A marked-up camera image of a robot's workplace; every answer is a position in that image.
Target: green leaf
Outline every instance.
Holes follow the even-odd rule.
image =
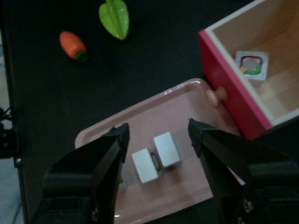
[[[110,34],[126,39],[128,34],[128,12],[123,0],[107,0],[99,7],[99,19]]]

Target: red drawer front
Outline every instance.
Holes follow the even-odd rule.
[[[204,30],[200,31],[200,55],[203,71],[210,80],[210,84],[214,89],[219,87],[226,88],[228,100],[223,103],[235,119],[243,136],[254,139],[266,130],[272,128],[272,124],[244,89],[230,64]]]

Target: drawer handle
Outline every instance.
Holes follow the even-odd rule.
[[[207,98],[211,106],[214,108],[218,108],[220,105],[220,102],[224,102],[228,100],[228,92],[224,87],[219,87],[215,91],[208,89],[207,90]]]

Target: drawer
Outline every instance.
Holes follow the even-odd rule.
[[[256,0],[202,30],[203,70],[242,134],[258,137],[299,115],[299,1]],[[268,53],[266,80],[244,77],[236,52]]]

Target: toy vegetable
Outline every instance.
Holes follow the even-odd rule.
[[[108,33],[118,39],[128,34],[128,12],[123,0],[107,0],[99,7],[99,19]]]
[[[64,31],[60,34],[60,46],[73,60],[77,62],[87,61],[87,47],[75,33]]]

